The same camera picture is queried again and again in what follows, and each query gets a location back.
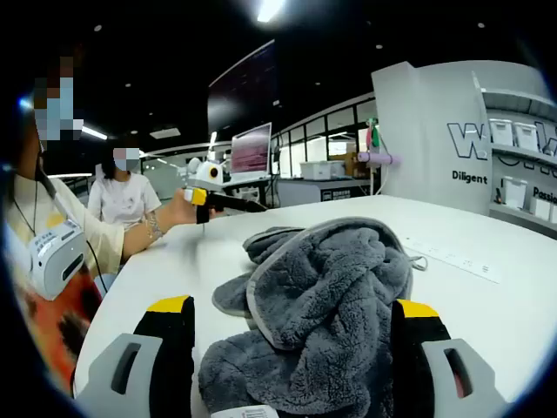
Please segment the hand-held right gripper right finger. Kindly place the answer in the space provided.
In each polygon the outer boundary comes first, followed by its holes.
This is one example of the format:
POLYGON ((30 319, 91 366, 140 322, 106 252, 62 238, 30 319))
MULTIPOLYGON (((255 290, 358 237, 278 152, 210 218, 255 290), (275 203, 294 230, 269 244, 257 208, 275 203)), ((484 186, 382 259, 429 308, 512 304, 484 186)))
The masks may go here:
POLYGON ((495 372, 426 304, 398 299, 391 320, 395 417, 499 417, 495 372))

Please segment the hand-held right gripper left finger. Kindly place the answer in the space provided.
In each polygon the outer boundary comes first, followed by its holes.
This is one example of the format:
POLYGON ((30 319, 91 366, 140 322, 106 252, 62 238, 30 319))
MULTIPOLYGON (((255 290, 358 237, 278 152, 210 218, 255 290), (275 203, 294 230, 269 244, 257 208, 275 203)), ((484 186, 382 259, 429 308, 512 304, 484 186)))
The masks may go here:
POLYGON ((194 299, 159 300, 91 363, 77 405, 87 417, 189 417, 194 345, 194 299))

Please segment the person's left hand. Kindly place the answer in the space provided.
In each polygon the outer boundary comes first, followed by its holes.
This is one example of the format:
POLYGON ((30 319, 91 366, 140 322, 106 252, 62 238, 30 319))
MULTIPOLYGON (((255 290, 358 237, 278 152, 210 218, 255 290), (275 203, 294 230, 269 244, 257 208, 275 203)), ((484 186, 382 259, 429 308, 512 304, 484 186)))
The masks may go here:
POLYGON ((197 224, 197 207, 185 199, 185 189, 177 189, 165 208, 171 227, 197 224))

